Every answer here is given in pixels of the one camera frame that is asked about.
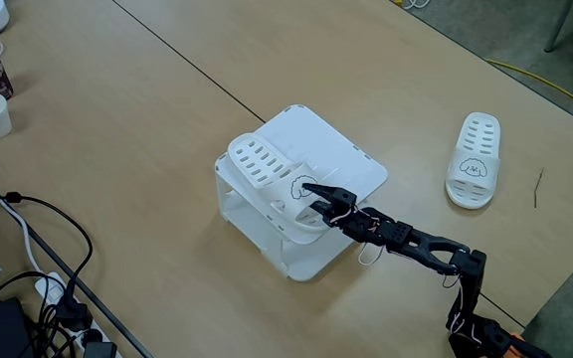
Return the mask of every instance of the plug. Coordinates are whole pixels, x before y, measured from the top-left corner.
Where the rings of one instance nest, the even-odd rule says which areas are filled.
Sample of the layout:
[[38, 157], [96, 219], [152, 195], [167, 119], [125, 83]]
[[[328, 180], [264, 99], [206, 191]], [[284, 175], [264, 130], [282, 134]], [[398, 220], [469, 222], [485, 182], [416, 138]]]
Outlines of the plug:
[[73, 332], [89, 329], [92, 326], [92, 314], [88, 306], [73, 299], [71, 294], [64, 294], [56, 310], [57, 321]]
[[84, 358], [114, 357], [116, 357], [116, 345], [112, 342], [90, 342], [84, 353]]
[[98, 329], [89, 329], [84, 333], [84, 337], [81, 339], [81, 344], [84, 348], [88, 347], [88, 343], [92, 342], [103, 342], [103, 335]]

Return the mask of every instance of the power strip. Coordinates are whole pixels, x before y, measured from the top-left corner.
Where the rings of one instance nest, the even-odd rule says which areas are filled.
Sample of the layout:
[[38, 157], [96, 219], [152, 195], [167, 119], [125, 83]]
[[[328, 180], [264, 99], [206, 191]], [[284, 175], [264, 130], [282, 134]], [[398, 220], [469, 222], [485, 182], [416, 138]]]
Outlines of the power strip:
[[[50, 272], [50, 273], [48, 273], [48, 276], [57, 279], [60, 283], [63, 284], [63, 286], [66, 285], [66, 283], [61, 279], [61, 277], [59, 276], [58, 273]], [[64, 290], [56, 282], [54, 282], [51, 279], [40, 278], [35, 282], [35, 289], [37, 290], [37, 292], [39, 292], [39, 295], [41, 295], [41, 298], [43, 299], [44, 294], [46, 293], [46, 281], [48, 282], [48, 297], [46, 298], [46, 303], [47, 304], [57, 304], [59, 302], [59, 300], [61, 299], [61, 297], [64, 295]], [[100, 334], [103, 337], [103, 342], [109, 342], [109, 339], [107, 338], [105, 333], [102, 331], [102, 329], [100, 329], [100, 327], [98, 326], [98, 323], [96, 323], [95, 319], [93, 319], [93, 321], [92, 321], [92, 327], [91, 328], [96, 329], [100, 332]], [[81, 350], [83, 352], [85, 352], [86, 348], [84, 348], [84, 345], [81, 342], [83, 335], [80, 334], [79, 332], [73, 332], [67, 328], [65, 328], [65, 330], [66, 330], [66, 332], [68, 332], [68, 334], [70, 334], [71, 337], [77, 336], [77, 339], [75, 339], [75, 342], [77, 343], [79, 348], [81, 348]], [[120, 353], [116, 352], [116, 358], [122, 358]]]

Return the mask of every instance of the cartoon drawing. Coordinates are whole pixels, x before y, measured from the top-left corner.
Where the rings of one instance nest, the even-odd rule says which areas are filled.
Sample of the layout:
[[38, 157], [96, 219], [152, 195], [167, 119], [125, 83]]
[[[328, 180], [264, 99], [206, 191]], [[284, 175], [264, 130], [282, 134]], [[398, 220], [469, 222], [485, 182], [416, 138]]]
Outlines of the cartoon drawing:
[[317, 184], [317, 180], [313, 177], [309, 177], [308, 175], [300, 175], [295, 178], [290, 183], [290, 195], [292, 198], [297, 200], [312, 194], [312, 192], [302, 188], [302, 184], [304, 183]]
[[487, 175], [487, 168], [485, 164], [476, 158], [468, 158], [459, 166], [459, 170], [474, 177], [485, 177]]

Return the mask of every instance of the chair leg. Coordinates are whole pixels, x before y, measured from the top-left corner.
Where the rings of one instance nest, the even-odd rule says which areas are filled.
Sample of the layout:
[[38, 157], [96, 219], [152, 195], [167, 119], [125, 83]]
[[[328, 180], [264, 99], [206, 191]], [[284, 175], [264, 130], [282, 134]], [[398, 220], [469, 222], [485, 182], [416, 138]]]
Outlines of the chair leg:
[[550, 53], [552, 52], [552, 50], [554, 50], [554, 46], [556, 45], [556, 39], [558, 38], [558, 34], [561, 33], [561, 29], [565, 24], [565, 20], [567, 20], [567, 15], [569, 15], [569, 11], [572, 9], [572, 5], [573, 5], [573, 0], [565, 1], [565, 4], [563, 5], [563, 10], [561, 14], [558, 16], [558, 19], [556, 20], [556, 26], [554, 27], [554, 30], [552, 30], [552, 35], [550, 36], [549, 40], [547, 40], [547, 45], [545, 45], [545, 49], [543, 49], [543, 51], [545, 51], [546, 53]]

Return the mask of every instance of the yellow cable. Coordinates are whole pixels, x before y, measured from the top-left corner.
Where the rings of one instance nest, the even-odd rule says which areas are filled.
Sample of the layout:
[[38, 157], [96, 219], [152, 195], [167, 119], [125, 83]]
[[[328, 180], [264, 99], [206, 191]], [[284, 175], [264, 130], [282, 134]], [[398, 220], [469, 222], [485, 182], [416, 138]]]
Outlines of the yellow cable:
[[491, 60], [491, 59], [485, 59], [485, 60], [488, 61], [490, 64], [493, 64], [493, 65], [496, 65], [496, 66], [501, 66], [501, 67], [504, 67], [504, 68], [507, 68], [507, 69], [511, 69], [511, 70], [513, 70], [513, 71], [517, 71], [517, 72], [520, 73], [520, 74], [524, 74], [524, 75], [526, 75], [526, 76], [532, 77], [533, 79], [537, 79], [537, 80], [543, 82], [544, 84], [546, 84], [546, 85], [548, 85], [548, 86], [550, 86], [550, 87], [552, 87], [552, 88], [555, 88], [555, 89], [561, 91], [563, 94], [565, 94], [565, 95], [567, 95], [567, 96], [569, 96], [570, 98], [573, 99], [573, 94], [570, 93], [567, 89], [564, 89], [564, 88], [562, 88], [561, 86], [556, 85], [556, 84], [554, 84], [554, 83], [552, 83], [552, 82], [550, 82], [550, 81], [544, 79], [543, 77], [541, 77], [541, 76], [539, 76], [539, 75], [533, 74], [533, 73], [528, 72], [528, 71], [526, 71], [526, 70], [522, 70], [522, 69], [520, 69], [520, 68], [518, 68], [518, 67], [516, 67], [516, 66], [510, 65], [510, 64], [506, 64], [506, 63], [503, 63], [503, 62], [499, 62], [499, 61], [496, 61], [496, 60]]

